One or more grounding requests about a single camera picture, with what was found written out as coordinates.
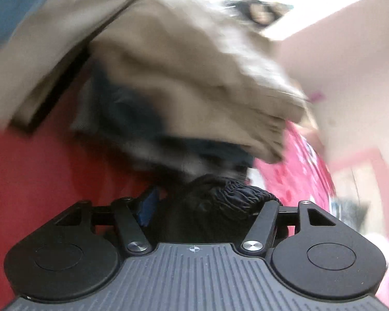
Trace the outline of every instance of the khaki fabric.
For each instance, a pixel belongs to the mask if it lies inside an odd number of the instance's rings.
[[[75,61],[84,47],[84,44],[79,44],[74,47],[60,60],[54,69],[42,79],[42,81],[29,93],[27,98],[17,109],[17,112],[13,115],[13,123],[23,127],[29,125],[34,115],[40,109],[40,106],[56,87],[59,78],[61,78],[67,68]]]
[[[137,0],[91,43],[113,83],[138,90],[168,133],[282,158],[285,121],[304,94],[268,58],[268,41],[199,0]]]
[[[0,47],[0,126],[78,43],[129,0],[47,0]]]

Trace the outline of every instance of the white ceiling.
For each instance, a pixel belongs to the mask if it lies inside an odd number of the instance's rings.
[[[277,45],[277,61],[309,94],[389,48],[389,0],[361,0]]]

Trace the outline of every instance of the red surface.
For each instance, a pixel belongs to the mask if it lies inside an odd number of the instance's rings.
[[[0,309],[13,298],[3,260],[15,243],[76,201],[104,205],[148,185],[112,151],[72,137],[76,93],[66,92],[32,137],[0,132]]]

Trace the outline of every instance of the pink fabric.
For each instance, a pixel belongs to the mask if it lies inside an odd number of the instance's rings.
[[[266,190],[285,206],[296,207],[299,201],[310,200],[328,211],[334,185],[326,164],[292,123],[287,123],[284,143],[282,162],[270,165],[255,159],[255,167],[264,178]]]

